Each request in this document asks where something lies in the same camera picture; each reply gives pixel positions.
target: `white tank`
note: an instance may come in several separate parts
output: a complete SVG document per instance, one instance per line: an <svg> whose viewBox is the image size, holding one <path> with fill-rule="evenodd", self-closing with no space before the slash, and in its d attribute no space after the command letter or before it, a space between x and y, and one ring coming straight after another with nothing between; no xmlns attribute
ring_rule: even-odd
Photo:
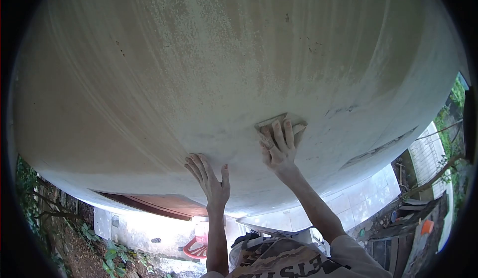
<svg viewBox="0 0 478 278"><path fill-rule="evenodd" d="M201 152L218 176L229 164L226 214L259 215L299 203L254 124L306 120L296 164L331 194L417 138L463 57L439 0L43 0L16 63L15 139L103 208L129 209L97 192L206 204L183 167Z"/></svg>

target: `tiled floor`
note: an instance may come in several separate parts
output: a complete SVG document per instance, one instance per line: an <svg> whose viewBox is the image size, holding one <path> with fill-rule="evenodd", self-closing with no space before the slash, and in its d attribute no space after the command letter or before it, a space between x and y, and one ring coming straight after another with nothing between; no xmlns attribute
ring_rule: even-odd
<svg viewBox="0 0 478 278"><path fill-rule="evenodd" d="M322 199L339 217L344 229L349 230L381 210L399 194L395 173L391 165L387 165L356 185ZM312 225L302 206L241 218L240 221L284 231L299 231Z"/></svg>

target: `brown wooden panel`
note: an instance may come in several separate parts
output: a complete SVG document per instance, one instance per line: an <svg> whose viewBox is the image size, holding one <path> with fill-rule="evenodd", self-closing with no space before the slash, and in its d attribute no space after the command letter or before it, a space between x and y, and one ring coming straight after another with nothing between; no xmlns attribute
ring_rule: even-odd
<svg viewBox="0 0 478 278"><path fill-rule="evenodd" d="M162 216L166 216L166 217L170 217L170 218L174 218L174 219L179 219L179 220L186 220L186 221L191 220L190 216L181 215L181 214L174 213L174 212L168 211L168 210L163 210L163 209L158 208L157 206L153 206L151 204L141 203L139 201L135 201L135 200L133 200L131 198L128 198L126 196L123 196L123 195L109 194L109 193L102 193L102 192L98 192L98 193L103 195L104 197L108 197L108 198L110 198L114 201L126 204L128 206L137 208L137 209L145 211L145 212L149 212L149 213L156 214L156 215L162 215Z"/></svg>
<svg viewBox="0 0 478 278"><path fill-rule="evenodd" d="M125 195L139 203L190 217L207 216L206 207L181 195Z"/></svg>

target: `white tile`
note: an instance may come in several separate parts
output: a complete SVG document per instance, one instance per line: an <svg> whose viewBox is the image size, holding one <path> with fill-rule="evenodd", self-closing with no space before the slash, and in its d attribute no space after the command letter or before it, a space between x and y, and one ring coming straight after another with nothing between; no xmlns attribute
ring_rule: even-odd
<svg viewBox="0 0 478 278"><path fill-rule="evenodd" d="M387 180L387 185L389 186L393 184L398 184L398 180L397 180L397 177L395 176L395 172L393 172L393 169L392 171L386 172L385 179Z"/></svg>
<svg viewBox="0 0 478 278"><path fill-rule="evenodd" d="M383 207L389 204L393 199L390 194L389 186L385 186L385 188L380 189L377 192L377 195L379 196L380 202L382 203Z"/></svg>
<svg viewBox="0 0 478 278"><path fill-rule="evenodd" d="M330 202L331 200L333 200L333 199L335 199L335 198L337 198L341 195L342 195L342 192L337 192L337 193L327 195L327 196L320 196L320 198L325 202Z"/></svg>
<svg viewBox="0 0 478 278"><path fill-rule="evenodd" d="M307 217L307 214L303 210L302 206L292 209L291 213L289 214L289 219L291 221L291 231L299 231L312 226L312 223L310 223L309 217Z"/></svg>
<svg viewBox="0 0 478 278"><path fill-rule="evenodd" d="M345 210L341 213L337 214L338 218L342 222L342 226L344 227L344 230L347 231L350 228L355 227L355 220L354 220L354 215L352 213L352 209Z"/></svg>
<svg viewBox="0 0 478 278"><path fill-rule="evenodd" d="M365 198L371 197L377 193L377 186L372 178L363 181L362 192Z"/></svg>
<svg viewBox="0 0 478 278"><path fill-rule="evenodd" d="M375 194L372 197L368 197L365 202L367 203L368 208L368 216L375 214L379 210L381 210L385 205L382 203L379 194Z"/></svg>
<svg viewBox="0 0 478 278"><path fill-rule="evenodd" d="M362 223L370 217L366 201L362 201L361 203L352 206L351 209L354 216L355 225Z"/></svg>
<svg viewBox="0 0 478 278"><path fill-rule="evenodd" d="M388 185L387 177L386 177L386 170L382 169L378 173L372 175L372 180L377 186L377 189L381 189Z"/></svg>
<svg viewBox="0 0 478 278"><path fill-rule="evenodd" d="M349 197L346 195L341 195L330 201L332 211L335 214L341 213L345 210L350 209Z"/></svg>
<svg viewBox="0 0 478 278"><path fill-rule="evenodd" d="M361 181L356 185L353 185L344 190L345 195L349 197L349 203L351 206L361 203L365 200L364 186L365 182Z"/></svg>

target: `dirt ground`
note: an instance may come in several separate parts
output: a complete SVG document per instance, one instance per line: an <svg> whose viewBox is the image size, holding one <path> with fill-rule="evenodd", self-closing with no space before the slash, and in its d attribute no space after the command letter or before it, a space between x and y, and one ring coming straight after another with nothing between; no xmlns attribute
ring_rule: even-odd
<svg viewBox="0 0 478 278"><path fill-rule="evenodd" d="M77 199L51 186L44 190L44 196L51 200L59 200L60 203L75 211ZM81 215L86 224L93 227L94 207L78 201L78 215ZM71 219L73 223L79 225L81 222L77 219ZM63 277L72 278L109 278L110 275L102 268L102 260L106 249L103 240L93 242L93 247L88 246L86 239L77 231L73 230L67 221L62 217L52 217L45 222L45 229L53 250L57 251L63 258L66 269L71 271L67 275L66 271L60 271ZM136 272L140 278L162 278L166 273L155 270L154 273L147 271L146 267L135 259L126 264L127 273Z"/></svg>

